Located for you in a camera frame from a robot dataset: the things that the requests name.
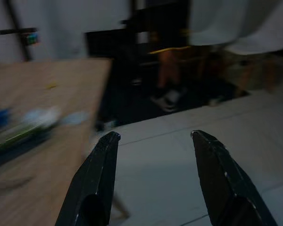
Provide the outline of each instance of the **floor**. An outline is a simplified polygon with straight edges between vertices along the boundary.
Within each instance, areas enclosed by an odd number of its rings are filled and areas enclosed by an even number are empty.
[[[217,137],[283,226],[283,68],[275,93],[251,95],[114,129],[121,134],[115,191],[131,216],[111,225],[209,226],[190,132]]]

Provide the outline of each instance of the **yellow trim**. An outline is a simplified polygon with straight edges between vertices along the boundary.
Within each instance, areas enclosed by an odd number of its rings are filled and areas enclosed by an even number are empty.
[[[173,48],[163,48],[163,49],[160,49],[160,50],[156,50],[156,51],[152,51],[150,52],[149,54],[156,54],[156,53],[161,53],[161,52],[165,52],[165,51],[168,51],[168,50],[181,50],[181,49],[186,49],[186,48],[190,48],[190,46],[184,46],[184,47],[173,47]]]

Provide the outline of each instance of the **table surface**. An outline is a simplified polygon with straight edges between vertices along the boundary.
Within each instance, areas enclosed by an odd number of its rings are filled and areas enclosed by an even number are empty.
[[[0,167],[0,226],[53,226],[68,187],[90,148],[92,123],[110,69],[108,59],[0,65],[0,109],[20,119],[34,108],[57,106],[61,117],[87,111],[80,125],[60,125],[49,140]]]

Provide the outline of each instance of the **black shorts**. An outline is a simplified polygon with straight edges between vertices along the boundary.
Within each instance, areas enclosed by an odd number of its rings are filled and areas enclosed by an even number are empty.
[[[150,30],[150,53],[188,47],[189,0],[155,6],[147,9]]]

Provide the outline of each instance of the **person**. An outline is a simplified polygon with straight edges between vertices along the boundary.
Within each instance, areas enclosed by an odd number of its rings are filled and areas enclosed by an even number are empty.
[[[151,100],[173,112],[184,95],[176,52],[187,46],[189,0],[147,0],[147,23],[152,51],[159,60],[158,82]]]

